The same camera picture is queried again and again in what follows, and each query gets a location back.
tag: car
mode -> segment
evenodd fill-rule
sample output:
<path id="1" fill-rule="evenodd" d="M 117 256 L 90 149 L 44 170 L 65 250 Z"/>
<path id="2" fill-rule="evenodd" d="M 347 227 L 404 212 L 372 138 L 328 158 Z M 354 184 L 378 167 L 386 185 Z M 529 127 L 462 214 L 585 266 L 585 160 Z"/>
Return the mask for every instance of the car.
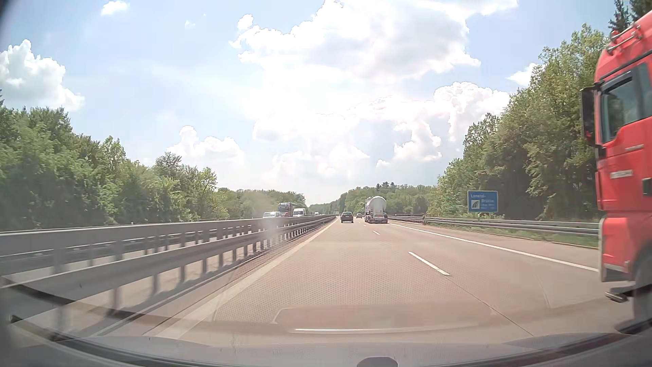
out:
<path id="1" fill-rule="evenodd" d="M 351 212 L 343 212 L 342 215 L 340 215 L 340 220 L 342 221 L 342 223 L 344 223 L 344 222 L 353 223 L 353 213 L 351 213 Z"/>

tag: truck door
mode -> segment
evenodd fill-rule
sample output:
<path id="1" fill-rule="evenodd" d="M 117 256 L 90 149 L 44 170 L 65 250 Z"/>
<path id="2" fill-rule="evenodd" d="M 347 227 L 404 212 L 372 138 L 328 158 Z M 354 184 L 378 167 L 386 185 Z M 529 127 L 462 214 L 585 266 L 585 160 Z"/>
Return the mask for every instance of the truck door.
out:
<path id="1" fill-rule="evenodd" d="M 607 80 L 600 91 L 600 140 L 598 159 L 602 209 L 611 212 L 642 210 L 652 203 L 643 196 L 642 182 L 650 177 L 646 146 L 652 144 L 650 116 L 644 106 L 649 97 L 647 64 L 637 65 Z"/>

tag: dashed white line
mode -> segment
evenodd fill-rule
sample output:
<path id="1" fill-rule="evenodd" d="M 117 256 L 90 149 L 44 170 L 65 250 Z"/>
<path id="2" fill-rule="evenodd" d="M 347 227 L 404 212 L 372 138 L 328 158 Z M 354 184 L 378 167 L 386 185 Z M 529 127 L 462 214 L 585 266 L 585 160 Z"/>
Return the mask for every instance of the dashed white line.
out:
<path id="1" fill-rule="evenodd" d="M 568 261 L 562 261 L 562 260 L 552 259 L 552 258 L 550 258 L 550 257 L 545 257 L 545 256 L 535 255 L 535 254 L 533 254 L 533 253 L 527 253 L 527 252 L 523 252 L 523 251 L 517 251 L 517 250 L 515 250 L 515 249 L 508 249 L 508 248 L 505 248 L 505 247 L 494 246 L 494 245 L 490 245 L 490 244 L 483 244 L 482 242 L 471 241 L 471 240 L 465 240 L 465 239 L 463 239 L 463 238 L 458 238 L 458 237 L 453 237 L 453 236 L 447 236 L 447 235 L 445 235 L 445 234 L 440 234 L 440 233 L 435 233 L 435 232 L 428 232 L 428 231 L 424 231 L 424 230 L 422 230 L 422 229 L 416 229 L 416 228 L 412 228 L 412 227 L 406 227 L 406 226 L 404 226 L 404 225 L 398 225 L 398 224 L 394 224 L 394 223 L 391 223 L 391 225 L 395 225 L 395 226 L 397 226 L 397 227 L 403 227 L 403 228 L 411 229 L 411 230 L 413 230 L 413 231 L 419 231 L 419 232 L 423 232 L 423 233 L 430 233 L 430 234 L 434 234 L 434 235 L 436 235 L 436 236 L 441 236 L 441 237 L 446 237 L 446 238 L 452 238 L 453 240 L 464 241 L 464 242 L 468 242 L 468 243 L 470 243 L 470 244 L 482 245 L 482 246 L 486 246 L 486 247 L 490 247 L 490 248 L 494 248 L 494 249 L 501 249 L 501 250 L 503 250 L 503 251 L 509 251 L 509 252 L 512 252 L 512 253 L 520 254 L 520 255 L 530 256 L 530 257 L 534 257 L 534 258 L 536 258 L 536 259 L 552 261 L 553 263 L 557 263 L 557 264 L 564 264 L 564 265 L 568 265 L 568 266 L 574 266 L 574 267 L 576 267 L 576 268 L 580 268 L 580 269 L 584 269 L 584 270 L 590 270 L 590 271 L 592 271 L 592 272 L 597 272 L 597 271 L 598 271 L 596 268 L 591 268 L 590 266 L 584 266 L 584 265 L 580 265 L 580 264 L 569 263 Z"/>
<path id="2" fill-rule="evenodd" d="M 407 253 L 409 253 L 410 255 L 416 257 L 417 259 L 423 261 L 424 264 L 428 265 L 429 267 L 433 268 L 434 270 L 437 270 L 438 272 L 442 273 L 443 275 L 446 275 L 446 276 L 450 275 L 450 274 L 446 273 L 445 271 L 443 271 L 442 269 L 438 268 L 436 265 L 432 264 L 430 261 L 428 261 L 428 260 L 422 258 L 421 256 L 417 255 L 416 253 L 414 253 L 412 251 L 408 251 Z"/>

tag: truck step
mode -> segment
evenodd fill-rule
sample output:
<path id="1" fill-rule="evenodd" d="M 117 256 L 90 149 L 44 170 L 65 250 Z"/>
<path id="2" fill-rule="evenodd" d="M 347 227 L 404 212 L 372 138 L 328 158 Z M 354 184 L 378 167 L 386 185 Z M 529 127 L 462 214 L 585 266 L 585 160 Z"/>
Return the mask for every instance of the truck step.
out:
<path id="1" fill-rule="evenodd" d="M 605 292 L 604 295 L 614 302 L 627 302 L 628 297 L 634 295 L 634 286 L 628 285 L 625 287 L 613 287 L 609 289 L 608 292 Z"/>

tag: white van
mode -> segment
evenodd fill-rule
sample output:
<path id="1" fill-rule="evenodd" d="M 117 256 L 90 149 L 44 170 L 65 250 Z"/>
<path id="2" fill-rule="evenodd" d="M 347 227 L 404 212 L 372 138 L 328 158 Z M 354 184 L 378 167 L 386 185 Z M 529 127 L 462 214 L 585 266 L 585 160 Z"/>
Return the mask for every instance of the white van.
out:
<path id="1" fill-rule="evenodd" d="M 292 212 L 293 217 L 301 217 L 302 215 L 306 215 L 306 208 L 296 208 Z"/>

